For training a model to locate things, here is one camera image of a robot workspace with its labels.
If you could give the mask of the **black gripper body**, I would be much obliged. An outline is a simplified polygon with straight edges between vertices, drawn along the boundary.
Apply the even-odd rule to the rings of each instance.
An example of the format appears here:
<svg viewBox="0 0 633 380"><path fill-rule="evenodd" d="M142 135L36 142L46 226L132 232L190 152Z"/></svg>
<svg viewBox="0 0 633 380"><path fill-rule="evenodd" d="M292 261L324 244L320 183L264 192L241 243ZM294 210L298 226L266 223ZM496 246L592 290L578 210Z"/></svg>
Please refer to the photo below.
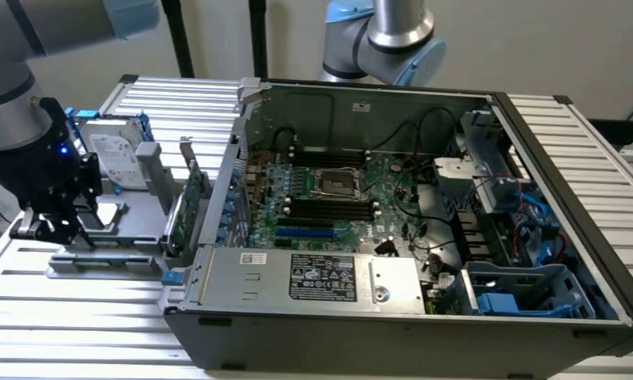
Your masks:
<svg viewBox="0 0 633 380"><path fill-rule="evenodd" d="M81 156L66 119L52 122L45 134L25 146L0 150L0 185L16 196L22 209L64 217L77 214L73 178Z"/></svg>

